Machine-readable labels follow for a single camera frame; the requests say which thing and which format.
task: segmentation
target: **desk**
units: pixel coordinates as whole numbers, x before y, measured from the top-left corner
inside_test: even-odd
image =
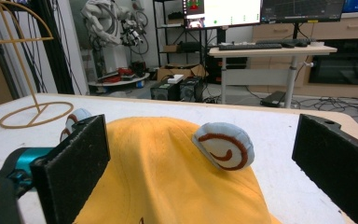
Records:
[[[271,214],[285,224],[345,223],[339,208],[291,159],[299,112],[334,120],[342,125],[344,132],[358,138],[358,124],[345,114],[58,94],[37,94],[36,97],[40,103],[65,101],[72,103],[75,109],[87,109],[92,115],[105,114],[106,122],[128,117],[173,117],[199,125],[217,121],[233,123],[243,128],[254,143],[252,168]],[[7,111],[32,104],[33,100],[28,96],[0,105],[0,118]],[[54,108],[51,109],[45,111],[47,115],[54,113]],[[0,127],[0,168],[7,155],[19,147],[57,146],[65,120],[61,118],[18,130]],[[45,222],[36,192],[26,193],[19,203],[27,223]]]
[[[293,88],[295,87],[297,58],[301,55],[328,55],[337,49],[327,46],[293,49],[247,49],[219,50],[211,49],[209,54],[222,59],[222,104],[226,103],[226,86],[229,85],[277,85],[286,86],[284,107],[290,108]],[[290,56],[292,61],[289,69],[229,69],[226,58],[234,57],[283,57]]]

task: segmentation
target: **keyboard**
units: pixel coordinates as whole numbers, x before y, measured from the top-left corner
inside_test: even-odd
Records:
[[[264,40],[257,40],[256,44],[293,44],[302,42],[307,43],[308,45],[310,42],[315,42],[315,38],[299,38],[299,39],[264,39]]]
[[[219,50],[281,49],[280,44],[221,45]]]

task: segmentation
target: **yellow towel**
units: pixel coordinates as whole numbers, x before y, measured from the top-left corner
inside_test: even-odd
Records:
[[[106,127],[111,161],[75,223],[279,223],[251,167],[219,169],[196,147],[199,125],[129,118]]]

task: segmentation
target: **wooden cabinet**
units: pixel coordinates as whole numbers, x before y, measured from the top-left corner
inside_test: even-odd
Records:
[[[358,18],[343,18],[340,22],[321,22],[313,25],[316,39],[357,39]]]
[[[291,38],[294,26],[292,24],[263,24],[254,27],[253,41],[259,39]],[[340,22],[305,23],[300,26],[301,33],[297,38],[312,37],[317,40],[328,39],[358,39],[358,13],[343,14]],[[311,62],[312,57],[299,58],[298,76],[294,95],[331,96],[331,97],[358,97],[358,85],[309,83],[310,69],[302,67],[301,63]],[[287,68],[289,58],[266,57],[250,60],[251,68]],[[274,92],[285,91],[285,87],[252,86],[251,91]]]

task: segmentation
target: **computer monitor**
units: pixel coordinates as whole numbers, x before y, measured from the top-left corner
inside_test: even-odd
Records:
[[[214,29],[260,23],[261,0],[182,0],[186,29]]]
[[[340,21],[345,0],[263,0],[261,23]]]

